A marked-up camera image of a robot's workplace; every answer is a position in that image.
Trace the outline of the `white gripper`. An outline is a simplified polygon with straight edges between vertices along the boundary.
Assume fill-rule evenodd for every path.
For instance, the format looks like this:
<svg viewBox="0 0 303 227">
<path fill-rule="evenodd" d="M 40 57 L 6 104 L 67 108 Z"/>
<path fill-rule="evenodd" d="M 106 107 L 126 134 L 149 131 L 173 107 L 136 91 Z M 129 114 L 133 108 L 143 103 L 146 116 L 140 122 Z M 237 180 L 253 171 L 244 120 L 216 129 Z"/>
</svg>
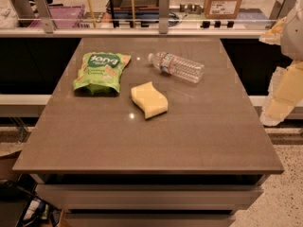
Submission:
<svg viewBox="0 0 303 227">
<path fill-rule="evenodd" d="M 287 68 L 278 67 L 272 75 L 259 119 L 264 126 L 273 127 L 303 100 L 303 0 L 297 0 L 286 18 L 278 20 L 258 40 L 281 45 L 282 54 L 296 60 Z"/>
</svg>

